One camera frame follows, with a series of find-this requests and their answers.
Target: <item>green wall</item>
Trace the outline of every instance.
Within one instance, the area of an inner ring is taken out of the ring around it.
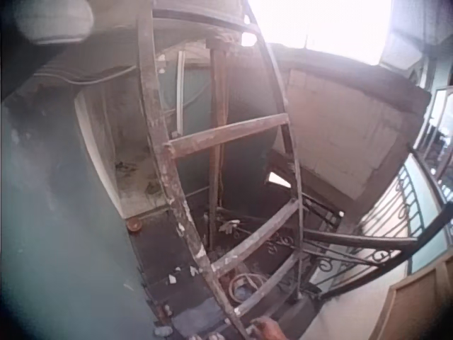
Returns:
[[[153,339],[130,241],[64,89],[1,107],[2,302],[39,339]]]

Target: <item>cable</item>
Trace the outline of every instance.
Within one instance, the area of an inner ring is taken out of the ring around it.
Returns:
[[[137,66],[135,65],[132,65],[131,67],[128,67],[118,73],[115,73],[115,74],[111,74],[110,76],[106,76],[104,78],[100,78],[100,79],[96,79],[96,80],[90,80],[90,81],[74,81],[74,80],[70,80],[68,78],[65,78],[64,76],[60,76],[58,74],[51,74],[51,73],[35,73],[34,76],[36,77],[54,77],[54,78],[58,78],[58,79],[61,79],[62,81],[65,81],[67,82],[68,84],[72,84],[72,85],[95,85],[95,84],[99,84],[99,83],[102,83],[104,81],[109,81],[109,80],[112,80],[114,78],[118,78],[118,77],[121,77],[133,70],[135,70],[137,68]]]
[[[264,282],[266,282],[268,280],[268,278],[266,278],[264,275],[255,274],[255,273],[242,273],[242,274],[238,274],[238,275],[234,276],[233,279],[229,283],[228,293],[229,293],[230,298],[237,303],[242,303],[245,300],[240,300],[235,296],[233,286],[236,281],[240,280],[243,277],[247,280],[248,284],[256,291],[259,289],[258,285],[261,287],[264,284]],[[255,278],[258,280],[258,285],[256,285],[256,283],[252,281],[252,278]]]

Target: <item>concrete block wall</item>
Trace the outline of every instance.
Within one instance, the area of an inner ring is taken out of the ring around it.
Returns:
[[[301,165],[353,200],[364,193],[397,140],[405,139],[403,120],[412,115],[296,69],[290,72],[287,97]],[[283,150],[280,137],[276,147]]]

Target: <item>hand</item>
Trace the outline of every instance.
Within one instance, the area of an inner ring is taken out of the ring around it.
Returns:
[[[287,340],[278,323],[269,317],[259,317],[251,323],[255,335],[260,340]]]

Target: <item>bright sky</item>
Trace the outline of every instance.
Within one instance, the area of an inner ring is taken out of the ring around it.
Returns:
[[[307,47],[378,64],[391,0],[248,0],[269,43]],[[254,35],[244,33],[243,45]]]

